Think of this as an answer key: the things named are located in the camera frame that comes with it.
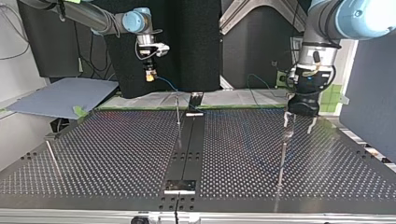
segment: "small black object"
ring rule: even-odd
[[[392,163],[388,158],[382,158],[382,163]]]
[[[168,180],[165,188],[166,190],[195,192],[195,180]]]
[[[64,0],[58,0],[56,10],[58,11],[59,19],[61,21],[66,21],[66,7],[64,6]]]
[[[280,76],[279,81],[281,82],[286,82],[286,76]]]
[[[131,224],[149,224],[149,219],[146,217],[134,217]]]
[[[320,63],[320,55],[319,55],[319,52],[317,52],[317,51],[314,52],[314,62]]]

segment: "white panel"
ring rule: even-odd
[[[40,146],[51,133],[52,118],[12,114],[0,119],[0,171]]]
[[[15,0],[0,0],[18,11]],[[14,25],[21,27],[15,16],[4,9]],[[0,58],[13,56],[23,52],[26,43],[16,34],[14,29],[0,12]],[[35,60],[30,49],[21,57],[0,60],[0,102],[22,95],[28,91],[40,89],[46,85],[45,79],[40,77],[35,65]]]

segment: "metal rod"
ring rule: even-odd
[[[277,185],[282,187],[282,179],[283,179],[283,169],[285,166],[285,159],[286,159],[286,149],[288,147],[288,143],[284,142],[282,145],[282,156],[280,158],[280,169],[279,169],[279,179],[277,181]]]
[[[43,9],[51,6],[51,2],[39,1],[39,0],[21,0],[24,4]],[[110,22],[99,7],[96,7],[90,3],[81,2],[79,4],[64,2],[66,17],[70,20],[77,21],[83,25],[91,27],[95,31],[107,30],[110,26]]]
[[[176,103],[176,112],[177,112],[177,125],[180,126],[180,113],[179,113],[179,104],[178,104],[178,94],[176,93],[175,96],[175,103]]]

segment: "table surface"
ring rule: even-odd
[[[98,111],[0,173],[0,208],[396,215],[396,174],[326,119],[282,109]],[[195,194],[168,195],[168,180]]]

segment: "black cable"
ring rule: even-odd
[[[30,48],[30,44],[28,43],[26,49],[22,53],[19,53],[14,56],[6,57],[6,58],[0,58],[0,61],[18,58],[18,57],[22,56],[23,54],[25,54],[29,48]]]
[[[104,67],[104,68],[97,68],[97,67],[95,66],[95,64],[93,63],[93,60],[92,60],[93,40],[94,40],[93,36],[94,36],[94,34],[93,34],[93,32],[91,32],[90,63],[91,63],[91,65],[92,65],[92,67],[93,67],[96,71],[98,71],[98,72],[104,72],[104,71],[107,70],[107,66],[108,66],[108,48],[106,47],[106,52],[105,52],[105,55],[106,55],[106,56],[105,56],[105,59],[106,59],[106,65],[105,65],[105,67]]]
[[[297,2],[297,7],[296,7],[296,9],[294,10],[293,23],[291,24],[291,41],[290,41],[290,49],[291,49],[291,52],[293,53],[295,62],[298,62],[298,59],[297,59],[297,56],[296,56],[296,53],[295,53],[295,49],[294,49],[294,41],[293,41],[293,38],[294,38],[294,25],[295,25],[295,23],[296,23],[297,13],[298,13],[298,6],[299,6],[299,5],[300,5],[300,4]]]
[[[23,31],[23,26],[22,26],[22,23],[21,23],[21,18],[18,16],[18,14],[15,12],[15,10],[13,10],[13,9],[10,8],[10,7],[7,7],[7,5],[6,5],[6,8],[8,8],[9,10],[11,10],[11,11],[14,13],[14,15],[17,17],[17,19],[20,21],[21,29],[22,29],[22,32],[24,33],[25,36],[23,36],[23,35],[18,31],[18,29],[15,27],[15,25],[14,25],[14,24],[12,23],[12,21],[9,19],[8,15],[7,15],[7,14],[5,13],[5,11],[2,9],[3,16],[5,17],[6,20],[8,20],[8,22],[10,23],[10,25],[14,28],[15,32],[17,32],[17,34],[18,34],[24,41],[26,41],[27,46],[26,46],[26,49],[25,49],[23,52],[21,52],[21,53],[19,53],[19,54],[16,54],[16,55],[13,55],[13,56],[6,57],[6,58],[0,58],[0,61],[18,58],[18,57],[22,56],[23,54],[25,54],[25,53],[29,50],[29,48],[30,48],[30,43],[27,41],[26,33]]]

